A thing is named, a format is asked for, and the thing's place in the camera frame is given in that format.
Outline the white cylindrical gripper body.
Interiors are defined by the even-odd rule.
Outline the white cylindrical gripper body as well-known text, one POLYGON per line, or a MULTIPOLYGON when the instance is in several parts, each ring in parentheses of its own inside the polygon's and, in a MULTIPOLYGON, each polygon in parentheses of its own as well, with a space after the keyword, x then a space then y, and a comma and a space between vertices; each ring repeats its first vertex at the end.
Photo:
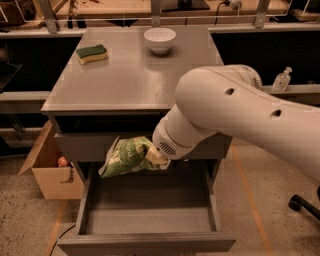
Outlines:
POLYGON ((192 124, 174 105, 156 126, 152 142, 163 156, 178 160, 214 134, 216 131, 192 124))

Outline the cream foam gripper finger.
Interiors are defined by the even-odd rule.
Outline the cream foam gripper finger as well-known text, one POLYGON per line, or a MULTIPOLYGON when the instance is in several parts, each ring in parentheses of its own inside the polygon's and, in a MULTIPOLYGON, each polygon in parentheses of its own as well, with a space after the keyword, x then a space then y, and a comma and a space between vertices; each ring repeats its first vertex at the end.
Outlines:
POLYGON ((155 165, 166 165, 168 163, 168 159, 154 146, 147 151, 146 159, 155 165))

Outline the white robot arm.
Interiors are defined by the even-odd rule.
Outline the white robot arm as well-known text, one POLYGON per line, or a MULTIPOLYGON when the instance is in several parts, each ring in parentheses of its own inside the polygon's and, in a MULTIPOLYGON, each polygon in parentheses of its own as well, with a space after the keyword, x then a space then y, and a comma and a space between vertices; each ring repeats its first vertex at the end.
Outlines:
POLYGON ((254 144, 320 180, 320 109, 271 96, 254 87, 245 65, 206 66, 179 80, 175 105, 156 126, 152 142, 178 160, 220 133, 254 144))

